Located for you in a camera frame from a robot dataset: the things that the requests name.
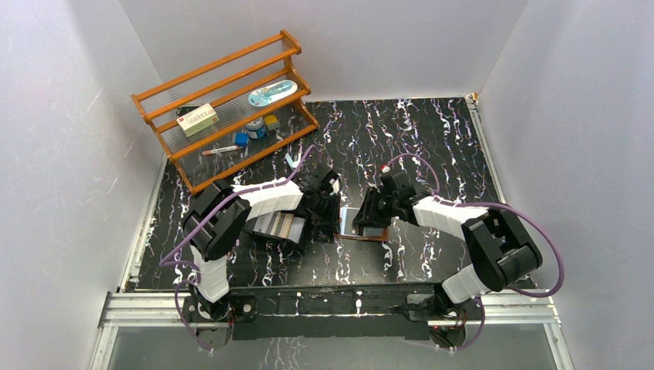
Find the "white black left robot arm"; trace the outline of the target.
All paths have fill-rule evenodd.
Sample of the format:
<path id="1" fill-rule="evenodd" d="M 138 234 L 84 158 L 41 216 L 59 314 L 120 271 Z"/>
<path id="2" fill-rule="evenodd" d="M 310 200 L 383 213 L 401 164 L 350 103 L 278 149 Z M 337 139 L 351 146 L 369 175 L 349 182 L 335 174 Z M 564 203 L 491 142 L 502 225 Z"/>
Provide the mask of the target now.
<path id="1" fill-rule="evenodd" d="M 212 321 L 229 314 L 227 259 L 241 234 L 298 246 L 311 224 L 335 230 L 339 191 L 339 175 L 318 166 L 253 185 L 218 180 L 194 197 L 183 227 L 199 274 L 192 294 L 203 314 Z"/>

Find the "orange leather card holder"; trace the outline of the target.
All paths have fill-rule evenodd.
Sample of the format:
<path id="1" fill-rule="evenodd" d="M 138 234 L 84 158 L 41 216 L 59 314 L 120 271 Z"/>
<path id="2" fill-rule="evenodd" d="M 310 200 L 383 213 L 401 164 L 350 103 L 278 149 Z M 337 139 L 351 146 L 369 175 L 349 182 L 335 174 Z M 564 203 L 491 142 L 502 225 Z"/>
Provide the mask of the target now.
<path id="1" fill-rule="evenodd" d="M 339 211 L 339 226 L 336 233 L 337 237 L 356 240 L 356 241 L 379 241 L 385 242 L 389 239 L 387 227 L 359 227 L 355 226 L 353 221 L 359 208 L 341 207 Z"/>

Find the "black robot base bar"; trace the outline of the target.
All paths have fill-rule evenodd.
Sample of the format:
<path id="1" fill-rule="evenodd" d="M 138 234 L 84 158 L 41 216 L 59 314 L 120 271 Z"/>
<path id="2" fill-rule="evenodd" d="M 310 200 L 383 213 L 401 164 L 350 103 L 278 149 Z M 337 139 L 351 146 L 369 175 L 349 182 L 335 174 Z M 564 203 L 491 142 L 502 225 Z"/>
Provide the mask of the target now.
<path id="1" fill-rule="evenodd" d="M 181 312 L 201 328 L 225 325 L 234 340 L 396 337 L 448 345 L 463 342 L 470 302 L 445 311 L 434 283 L 233 288 L 222 304 L 204 306 L 192 294 Z"/>

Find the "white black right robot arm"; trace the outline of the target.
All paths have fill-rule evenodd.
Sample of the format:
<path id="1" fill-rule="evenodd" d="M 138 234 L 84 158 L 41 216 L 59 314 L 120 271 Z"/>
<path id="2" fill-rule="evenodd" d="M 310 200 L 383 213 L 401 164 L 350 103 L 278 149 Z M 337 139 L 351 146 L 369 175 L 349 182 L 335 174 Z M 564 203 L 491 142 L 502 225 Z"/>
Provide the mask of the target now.
<path id="1" fill-rule="evenodd" d="M 352 224 L 358 229 L 388 227 L 398 218 L 462 240 L 470 264 L 434 288 L 436 313 L 453 319 L 465 301 L 500 292 L 542 265 L 542 255 L 518 217 L 503 208 L 457 206 L 418 191 L 405 173 L 391 171 L 370 187 Z"/>

